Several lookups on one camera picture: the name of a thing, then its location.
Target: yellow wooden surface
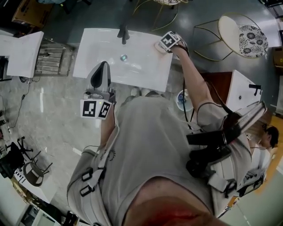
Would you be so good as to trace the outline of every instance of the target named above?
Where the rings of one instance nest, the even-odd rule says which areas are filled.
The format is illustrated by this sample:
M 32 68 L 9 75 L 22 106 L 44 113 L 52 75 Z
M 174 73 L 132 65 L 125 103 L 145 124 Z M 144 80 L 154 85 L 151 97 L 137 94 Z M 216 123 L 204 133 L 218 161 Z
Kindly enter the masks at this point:
M 281 157 L 283 156 L 283 119 L 272 116 L 270 125 L 277 127 L 279 130 L 278 147 L 277 150 L 275 150 L 275 158 L 271 161 L 269 168 L 267 170 L 267 175 L 266 175 L 267 181 L 264 182 L 257 190 L 255 190 L 255 193 L 257 194 L 262 193 L 267 183 L 272 179 L 274 173 L 276 172 L 276 167 L 278 166 Z

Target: floral pattern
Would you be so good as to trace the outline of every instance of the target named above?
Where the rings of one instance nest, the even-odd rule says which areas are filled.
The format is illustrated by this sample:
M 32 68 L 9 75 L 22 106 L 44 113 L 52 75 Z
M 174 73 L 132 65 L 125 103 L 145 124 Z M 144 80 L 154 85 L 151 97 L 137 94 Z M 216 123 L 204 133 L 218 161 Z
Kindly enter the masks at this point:
M 246 57 L 261 57 L 268 50 L 268 41 L 264 33 L 252 25 L 240 27 L 240 53 Z

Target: black faucet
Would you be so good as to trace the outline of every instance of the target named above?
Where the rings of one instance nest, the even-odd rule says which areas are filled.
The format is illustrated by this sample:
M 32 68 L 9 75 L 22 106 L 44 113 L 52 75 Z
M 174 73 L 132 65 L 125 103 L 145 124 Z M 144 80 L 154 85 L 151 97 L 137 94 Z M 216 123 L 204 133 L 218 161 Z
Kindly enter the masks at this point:
M 125 45 L 126 44 L 126 40 L 128 40 L 130 38 L 129 36 L 129 31 L 127 28 L 126 24 L 122 24 L 120 26 L 120 31 L 117 35 L 118 38 L 122 38 L 122 44 Z
M 257 95 L 257 90 L 260 90 L 260 95 L 261 95 L 261 92 L 262 92 L 262 89 L 261 89 L 261 85 L 252 85 L 252 84 L 249 84 L 249 88 L 251 89 L 256 89 L 256 92 L 255 92 L 255 96 Z

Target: person's right arm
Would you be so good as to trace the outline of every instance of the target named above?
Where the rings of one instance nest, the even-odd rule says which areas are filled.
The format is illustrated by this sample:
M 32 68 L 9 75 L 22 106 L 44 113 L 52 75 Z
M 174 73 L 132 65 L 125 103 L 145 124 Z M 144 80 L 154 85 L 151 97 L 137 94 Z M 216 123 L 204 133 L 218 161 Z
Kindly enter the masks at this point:
M 181 61 L 186 89 L 195 111 L 198 110 L 201 102 L 214 102 L 209 92 L 207 83 L 195 68 L 186 51 L 180 47 L 173 47 L 171 51 L 175 53 Z

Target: gray floor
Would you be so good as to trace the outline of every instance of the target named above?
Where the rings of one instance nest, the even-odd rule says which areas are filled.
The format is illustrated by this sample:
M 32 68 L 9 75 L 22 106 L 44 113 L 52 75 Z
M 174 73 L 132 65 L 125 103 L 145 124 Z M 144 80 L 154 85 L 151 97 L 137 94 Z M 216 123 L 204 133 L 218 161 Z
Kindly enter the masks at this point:
M 63 43 L 78 44 L 84 28 L 103 27 L 118 28 L 126 16 L 134 8 L 135 1 L 128 0 L 94 0 L 91 6 L 83 2 L 76 4 L 70 15 L 56 5 L 44 28 L 47 37 Z M 257 0 L 194 0 L 189 4 L 181 4 L 179 14 L 169 27 L 157 31 L 162 35 L 168 30 L 175 30 L 188 42 L 190 49 L 211 40 L 210 34 L 195 31 L 193 26 L 218 19 L 223 13 L 237 11 L 253 18 L 266 34 L 270 46 L 281 45 L 277 25 L 271 14 Z M 150 33 L 158 4 L 145 4 L 129 23 L 130 30 Z M 174 10 L 168 9 L 160 19 L 161 26 Z M 207 54 L 213 57 L 224 56 L 228 50 L 224 46 L 209 49 Z M 276 105 L 279 89 L 279 78 L 272 66 L 271 51 L 267 56 L 257 60 L 248 60 L 236 54 L 222 62 L 209 62 L 191 54 L 194 63 L 200 70 L 209 72 L 232 71 L 237 69 L 256 84 L 263 86 L 262 99 L 268 107 Z M 171 100 L 172 109 L 180 117 L 182 112 L 176 109 L 173 99 L 181 90 L 182 74 L 180 68 L 172 66 L 168 81 L 166 97 Z M 130 94 L 130 87 L 114 85 L 118 94 L 118 105 Z M 32 83 L 29 94 L 23 101 L 17 126 L 12 135 L 4 129 L 5 140 L 9 143 L 19 136 L 25 135 L 26 143 L 35 150 L 42 151 L 42 163 L 51 167 L 51 173 L 58 185 L 58 192 L 52 203 L 62 211 L 68 210 L 66 202 L 66 186 L 79 156 L 73 147 L 82 150 L 87 145 L 99 145 L 100 133 L 94 122 L 79 116 L 80 99 L 86 87 L 85 79 L 73 78 L 72 73 L 65 78 L 41 78 Z M 10 124 L 15 123 L 20 99 L 28 90 L 27 84 L 20 83 L 18 78 L 10 82 L 0 83 L 0 94 L 4 97 L 7 117 Z

